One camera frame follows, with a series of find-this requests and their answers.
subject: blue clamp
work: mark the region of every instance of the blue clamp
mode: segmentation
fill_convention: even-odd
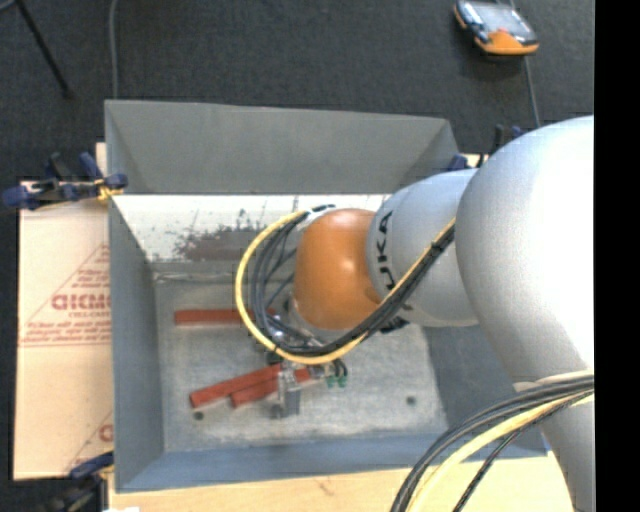
[[[2,202],[9,208],[36,210],[43,206],[79,201],[81,199],[106,199],[121,193],[129,184],[124,174],[104,176],[94,158],[87,152],[79,157],[81,172],[70,171],[54,153],[45,165],[45,178],[29,187],[19,185],[2,193]],[[62,176],[71,176],[65,180]]]

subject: kuka logo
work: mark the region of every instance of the kuka logo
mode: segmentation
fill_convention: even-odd
[[[378,224],[378,231],[382,233],[382,240],[376,240],[376,249],[378,251],[378,271],[386,276],[385,286],[387,290],[393,290],[396,285],[395,279],[393,279],[393,274],[391,274],[391,269],[387,266],[387,254],[385,250],[387,248],[387,224],[389,222],[389,218],[393,214],[393,210],[387,213],[382,219],[380,219],[380,223]]]
[[[105,294],[95,295],[84,293],[81,295],[59,294],[51,298],[51,307],[58,311],[75,309],[108,309],[111,307],[111,297]]]

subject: yellow cable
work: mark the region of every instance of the yellow cable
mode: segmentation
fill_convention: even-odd
[[[256,340],[258,340],[268,350],[275,352],[280,357],[288,359],[289,361],[292,361],[294,363],[304,364],[304,365],[315,365],[315,364],[329,363],[335,359],[338,359],[339,357],[344,356],[347,352],[349,352],[350,350],[355,348],[358,344],[360,344],[369,335],[369,333],[365,332],[364,334],[361,334],[357,338],[354,338],[353,340],[351,340],[346,345],[343,345],[342,347],[334,350],[333,352],[330,352],[329,354],[323,354],[319,356],[299,356],[296,354],[291,354],[290,352],[287,352],[286,350],[283,350],[280,347],[278,347],[275,343],[273,343],[273,341],[271,341],[267,336],[265,336],[260,331],[260,329],[258,329],[258,327],[255,325],[255,323],[251,319],[251,316],[249,315],[247,308],[245,307],[244,299],[242,297],[244,274],[249,265],[249,260],[251,259],[251,257],[257,250],[257,248],[260,246],[260,244],[269,235],[271,235],[271,233],[279,229],[281,226],[284,226],[285,224],[294,221],[295,219],[297,219],[298,217],[301,217],[302,215],[305,215],[306,213],[307,213],[306,211],[302,210],[302,211],[293,212],[288,215],[285,215],[284,217],[280,218],[270,226],[267,226],[262,232],[258,234],[258,236],[256,236],[256,238],[253,239],[253,241],[249,244],[249,247],[247,247],[247,250],[243,254],[242,258],[240,259],[240,263],[238,264],[238,269],[236,271],[234,292],[235,292],[236,306],[238,308],[238,312],[240,313],[240,317],[242,318],[242,321],[249,329],[249,332],[251,332],[251,334],[253,335],[254,338],[256,338]],[[442,229],[442,231],[440,231],[440,233],[438,233],[434,241],[439,241],[440,238],[442,238],[442,236],[451,228],[451,226],[453,226],[454,223],[455,223],[455,217],[451,219],[451,221],[449,221],[449,223],[444,227],[444,229]],[[409,268],[409,270],[404,274],[404,276],[402,276],[402,278],[396,283],[396,286],[393,288],[393,290],[391,290],[391,292],[382,300],[382,302],[378,305],[378,309],[386,305],[386,303],[389,300],[391,300],[396,290],[409,278],[409,276],[411,275],[413,270],[418,266],[420,261],[422,261],[422,259],[431,251],[431,248],[432,248],[432,245],[430,244],[424,250],[420,258],[418,258],[415,261],[415,263],[411,266],[411,268]]]
[[[559,398],[557,400],[553,400],[551,402],[548,402],[546,404],[542,404],[539,405],[533,409],[530,409],[528,411],[522,412],[516,416],[513,416],[512,418],[503,421],[502,423],[496,425],[495,427],[487,430],[486,432],[474,437],[473,439],[471,439],[470,441],[468,441],[466,444],[464,444],[463,446],[461,446],[457,451],[455,451],[454,453],[452,453],[442,464],[440,464],[438,467],[436,467],[432,472],[429,472],[427,474],[425,474],[420,481],[418,482],[418,485],[416,486],[416,490],[414,491],[411,500],[409,501],[409,504],[407,506],[407,512],[410,511],[421,511],[421,510],[427,510],[426,509],[426,501],[428,498],[429,493],[433,490],[433,488],[436,486],[436,484],[438,483],[439,480],[442,479],[442,477],[456,464],[464,461],[465,459],[467,459],[469,456],[473,455],[474,453],[476,453],[478,450],[480,450],[482,447],[486,446],[487,444],[491,443],[492,441],[495,441],[496,439],[510,434],[511,432],[514,432],[515,430],[519,429],[520,427],[526,425],[527,423],[529,423],[532,420],[535,420],[536,418],[541,417],[543,414],[545,414],[546,412],[550,411],[551,409],[553,409],[554,407],[556,407],[557,405],[561,405],[565,402],[568,402],[570,400],[575,399],[577,396],[581,395],[582,393],[575,393],[573,395],[570,395],[568,397],[564,397],[564,398]],[[578,405],[578,404],[582,404],[585,403],[589,400],[593,400],[593,395],[588,396],[578,402],[576,402],[574,405]]]

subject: black floor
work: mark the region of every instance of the black floor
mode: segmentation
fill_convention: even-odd
[[[69,163],[103,137],[114,96],[111,0],[24,0],[75,93],[64,99],[15,5],[0,10],[0,188]],[[540,124],[592,114],[595,0],[516,0],[541,40],[529,58]],[[524,65],[487,61],[457,29],[452,0],[120,0],[120,98],[407,113],[451,121],[463,151],[496,124],[535,127]],[[10,482],[15,386],[16,222],[0,215],[0,510],[64,482]]]

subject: electronic device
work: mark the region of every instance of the electronic device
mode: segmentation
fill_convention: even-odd
[[[453,12],[460,26],[487,55],[521,57],[538,49],[536,33],[510,5],[457,0]]]

